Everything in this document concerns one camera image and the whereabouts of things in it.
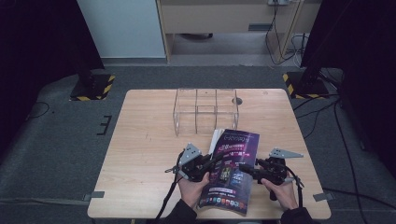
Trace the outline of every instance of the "magazine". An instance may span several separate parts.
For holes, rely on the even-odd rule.
[[[254,166],[260,135],[237,130],[224,130],[213,150],[224,153],[210,174],[198,207],[215,206],[245,215],[252,185],[252,176],[239,171],[239,164]]]

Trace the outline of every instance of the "white wall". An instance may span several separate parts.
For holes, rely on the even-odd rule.
[[[165,58],[155,0],[78,0],[102,58]]]

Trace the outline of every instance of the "gray carpet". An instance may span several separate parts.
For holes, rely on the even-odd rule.
[[[66,77],[39,94],[31,117],[23,124],[0,167],[0,199],[40,198],[81,200],[93,191],[117,122],[125,93],[130,89],[281,88],[282,74],[295,67],[213,66],[108,67],[116,76],[103,101],[71,102],[78,80]],[[298,108],[296,117],[321,109],[337,97],[313,100]],[[290,99],[293,107],[305,100]],[[357,177],[359,192],[396,205],[396,181],[373,152],[361,150],[345,111],[336,107]],[[101,123],[111,116],[106,135]],[[346,148],[338,131],[333,106],[298,119],[322,187],[354,192]],[[363,223],[353,195],[334,192],[332,217],[321,223]],[[368,223],[393,223],[395,210],[361,198]],[[0,204],[0,223],[91,223],[86,205],[36,203]],[[127,219],[98,219],[96,223],[131,223]]]

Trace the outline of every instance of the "person's arm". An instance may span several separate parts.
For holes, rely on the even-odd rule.
[[[280,206],[285,210],[280,219],[282,224],[314,223],[306,208],[298,206],[292,183],[283,183],[277,186],[269,180],[262,179],[262,184],[267,187],[268,190],[274,192]]]
[[[181,199],[175,205],[172,212],[161,222],[161,224],[186,224],[194,223],[197,214],[193,210],[197,204],[202,189],[209,183],[209,173],[204,175],[201,182],[190,182],[184,178],[178,181]]]

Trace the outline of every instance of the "yellow and black hazard tape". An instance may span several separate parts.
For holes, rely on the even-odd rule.
[[[115,76],[110,76],[108,78],[107,84],[105,89],[103,90],[103,93],[101,95],[96,95],[96,96],[76,96],[76,97],[70,97],[71,101],[90,101],[90,100],[104,100],[106,99],[108,92],[111,89],[111,86],[113,85]]]
[[[291,99],[325,99],[325,96],[321,96],[319,94],[297,94],[294,91],[293,85],[291,84],[290,78],[288,74],[283,74],[283,80],[285,81],[286,87],[288,88],[288,92]]]

